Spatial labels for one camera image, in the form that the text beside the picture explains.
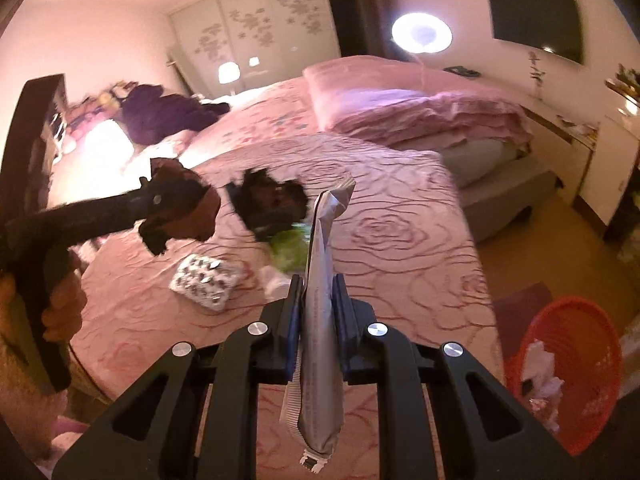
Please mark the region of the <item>person's left hand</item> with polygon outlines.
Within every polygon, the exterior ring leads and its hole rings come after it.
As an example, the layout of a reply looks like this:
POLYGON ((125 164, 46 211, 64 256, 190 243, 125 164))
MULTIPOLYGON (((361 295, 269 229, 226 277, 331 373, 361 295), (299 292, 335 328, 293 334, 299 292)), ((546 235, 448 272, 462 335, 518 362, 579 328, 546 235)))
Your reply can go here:
MULTIPOLYGON (((87 296, 81 287, 79 270, 82 261, 74 252, 68 252, 72 270, 50 293, 49 305, 43 310, 41 321, 43 338, 50 342, 69 342, 82 326, 82 310, 87 296)), ((16 330, 11 322, 10 305, 15 297, 14 278, 9 273, 1 274, 1 339, 15 352, 20 350, 16 330)))

